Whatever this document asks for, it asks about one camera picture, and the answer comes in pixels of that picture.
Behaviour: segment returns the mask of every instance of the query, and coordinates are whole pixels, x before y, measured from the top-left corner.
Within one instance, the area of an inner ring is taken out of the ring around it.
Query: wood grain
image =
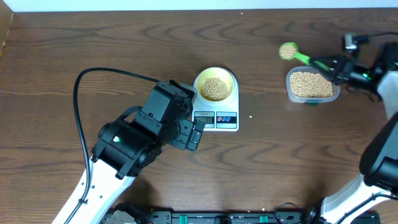
[[[174,210],[305,207],[358,173],[364,148],[386,122],[382,103],[342,91],[318,106],[291,103],[278,48],[340,53],[346,32],[397,30],[398,9],[18,13],[0,60],[0,223],[49,223],[84,169],[72,107],[77,75],[113,67],[192,84],[210,66],[238,79],[240,130],[205,134],[196,152],[167,147],[117,202]],[[370,64],[378,45],[364,47]],[[95,72],[79,104],[87,144],[153,83]],[[375,209],[396,223],[398,205]]]

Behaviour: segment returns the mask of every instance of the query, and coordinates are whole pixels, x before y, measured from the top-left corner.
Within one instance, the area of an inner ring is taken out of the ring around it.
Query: scale display
[[[238,114],[236,112],[196,111],[194,118],[205,123],[205,128],[236,129]]]
[[[202,121],[205,124],[214,124],[214,117],[195,117],[198,121]]]

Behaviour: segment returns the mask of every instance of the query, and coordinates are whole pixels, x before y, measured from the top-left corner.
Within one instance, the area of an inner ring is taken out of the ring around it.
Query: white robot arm
[[[398,44],[386,44],[374,66],[367,69],[356,64],[356,57],[359,45],[367,43],[368,39],[368,35],[345,35],[343,44],[353,58],[339,55],[333,59],[335,69],[318,69],[337,85],[347,83],[379,95],[389,121],[362,155],[360,174],[313,207],[307,218],[309,223],[349,224],[378,203],[398,200]],[[330,59],[312,59],[310,64],[327,63]]]
[[[388,72],[381,80],[377,91],[384,100],[387,117],[389,119],[392,118],[392,115],[398,112],[398,72]],[[398,138],[398,130],[395,130],[395,133],[391,133],[391,135],[393,135],[394,138]],[[346,215],[348,212],[352,211],[352,209],[377,194],[391,195],[391,191],[375,185],[366,185],[364,182],[364,175],[358,174],[340,191],[323,200],[320,211],[321,217],[328,223],[339,223],[339,220],[346,216],[341,224],[350,224],[358,215],[385,200],[389,200],[387,197],[377,197],[352,214]]]
[[[101,128],[99,140],[91,150],[93,156],[89,158],[78,112],[77,90],[82,76],[91,71],[122,73],[157,82],[157,85],[144,107],[133,106],[116,121]],[[196,95],[194,87],[173,80],[166,83],[113,68],[88,68],[82,71],[73,90],[73,105],[86,170],[53,223],[99,223],[141,170],[162,152],[164,145],[195,151],[205,127],[201,121],[187,120],[192,113]],[[127,122],[125,118],[135,112],[133,121]]]

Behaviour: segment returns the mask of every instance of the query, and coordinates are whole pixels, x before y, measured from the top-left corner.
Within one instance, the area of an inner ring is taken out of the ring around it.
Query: white scale
[[[209,101],[200,94],[201,84],[207,78],[218,77],[229,86],[229,96],[222,101]],[[205,131],[237,131],[239,129],[239,86],[235,76],[225,68],[211,67],[202,71],[193,87],[197,89],[197,98],[193,103],[192,121],[197,119],[205,123]]]

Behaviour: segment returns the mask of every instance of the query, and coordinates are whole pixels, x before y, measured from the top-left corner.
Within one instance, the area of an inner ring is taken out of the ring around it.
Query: black cable
[[[121,119],[124,120],[126,119],[128,116],[132,115],[134,112],[136,112],[137,110],[142,110],[141,106],[132,106],[130,108],[128,108],[127,110],[125,110],[123,112],[123,114],[121,114],[117,119]]]
[[[363,206],[365,206],[366,204],[368,204],[369,202],[375,200],[378,197],[385,197],[385,198],[389,198],[389,199],[393,199],[393,200],[398,200],[398,196],[396,196],[396,195],[385,195],[385,194],[382,194],[382,193],[374,194],[374,195],[370,196],[368,199],[366,199],[364,202],[360,203],[359,205],[357,205],[356,207],[351,209],[351,211],[349,211],[346,214],[344,214],[343,217],[340,218],[336,222],[336,224],[341,224],[347,217],[349,217],[354,212],[358,211],[360,208],[362,208]]]
[[[278,206],[278,208],[275,210],[274,212],[274,219],[277,223],[282,223],[280,222],[279,218],[276,217],[276,213],[285,205],[293,205],[294,207],[296,207],[296,209],[299,209],[298,206],[296,206],[295,204],[293,204],[292,202],[285,202],[281,205]]]
[[[383,35],[398,35],[398,32],[381,32],[381,33],[378,33],[378,34],[371,34],[369,36],[370,37],[380,37],[380,36],[383,36]]]
[[[88,191],[90,189],[91,185],[91,172],[90,172],[90,158],[88,156],[88,150],[87,150],[87,145],[86,145],[86,139],[85,135],[83,134],[83,127],[81,126],[81,121],[80,121],[80,115],[79,115],[79,107],[77,103],[77,93],[78,93],[78,88],[80,84],[80,80],[83,77],[84,74],[92,71],[107,71],[107,72],[116,72],[116,73],[122,73],[125,75],[129,75],[132,77],[136,78],[141,78],[144,80],[152,81],[152,82],[159,82],[159,80],[155,78],[149,78],[145,77],[143,75],[138,75],[135,73],[119,70],[119,69],[114,69],[114,68],[103,68],[103,67],[95,67],[95,68],[87,68],[86,70],[82,71],[79,76],[77,76],[75,86],[73,87],[73,109],[75,111],[75,119],[76,119],[76,125],[77,125],[77,130],[79,132],[79,137],[81,141],[81,147],[83,148],[83,154],[85,157],[85,163],[86,163],[86,188],[85,191],[83,192],[83,195],[81,196],[81,199],[79,199],[76,207],[73,209],[67,220],[65,221],[65,224],[69,223],[70,220],[73,218],[73,216],[76,214],[78,209],[83,203],[87,203],[86,197],[88,194]]]

